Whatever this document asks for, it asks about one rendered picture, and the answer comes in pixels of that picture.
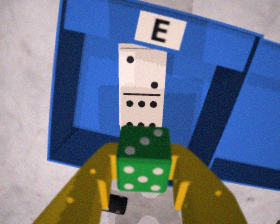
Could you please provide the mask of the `white domino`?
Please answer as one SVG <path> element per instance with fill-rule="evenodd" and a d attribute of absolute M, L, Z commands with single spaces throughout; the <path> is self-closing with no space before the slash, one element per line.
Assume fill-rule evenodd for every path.
<path fill-rule="evenodd" d="M 120 130 L 162 127 L 167 52 L 120 48 Z"/>
<path fill-rule="evenodd" d="M 120 125 L 120 48 L 147 48 L 131 43 L 119 43 L 119 125 Z"/>

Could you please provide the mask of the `black aa battery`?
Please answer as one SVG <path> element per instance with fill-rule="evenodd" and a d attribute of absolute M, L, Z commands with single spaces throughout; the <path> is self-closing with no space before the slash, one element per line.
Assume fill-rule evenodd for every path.
<path fill-rule="evenodd" d="M 124 215 L 127 207 L 127 202 L 127 197 L 110 194 L 108 209 L 102 209 L 102 211 Z"/>

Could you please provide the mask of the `green die with white pips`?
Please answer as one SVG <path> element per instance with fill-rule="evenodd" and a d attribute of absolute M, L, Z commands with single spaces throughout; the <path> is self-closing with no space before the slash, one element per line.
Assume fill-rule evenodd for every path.
<path fill-rule="evenodd" d="M 121 127 L 116 154 L 117 188 L 120 191 L 164 193 L 171 167 L 167 127 Z"/>

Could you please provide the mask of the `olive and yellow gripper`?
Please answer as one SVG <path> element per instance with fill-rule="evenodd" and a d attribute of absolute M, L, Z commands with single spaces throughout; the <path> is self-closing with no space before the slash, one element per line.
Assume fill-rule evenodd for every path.
<path fill-rule="evenodd" d="M 171 144 L 174 209 L 182 224 L 248 224 L 226 185 L 188 148 Z M 98 149 L 32 224 L 100 224 L 116 176 L 118 143 Z"/>

